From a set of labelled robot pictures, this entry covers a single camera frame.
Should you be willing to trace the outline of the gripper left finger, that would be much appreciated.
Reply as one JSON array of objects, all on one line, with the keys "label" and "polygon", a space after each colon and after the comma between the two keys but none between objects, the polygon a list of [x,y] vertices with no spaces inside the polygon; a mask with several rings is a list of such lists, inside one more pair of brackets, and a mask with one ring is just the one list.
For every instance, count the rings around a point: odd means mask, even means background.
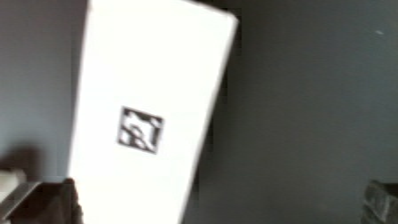
[{"label": "gripper left finger", "polygon": [[0,224],[81,224],[75,181],[22,183],[0,201]]}]

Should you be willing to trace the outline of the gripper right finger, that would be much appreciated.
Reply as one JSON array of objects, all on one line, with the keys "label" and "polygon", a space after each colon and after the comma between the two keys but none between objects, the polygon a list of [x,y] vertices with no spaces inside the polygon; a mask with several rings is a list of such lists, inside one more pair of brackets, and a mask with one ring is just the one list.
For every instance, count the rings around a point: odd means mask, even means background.
[{"label": "gripper right finger", "polygon": [[398,183],[370,181],[365,190],[361,224],[398,224]]}]

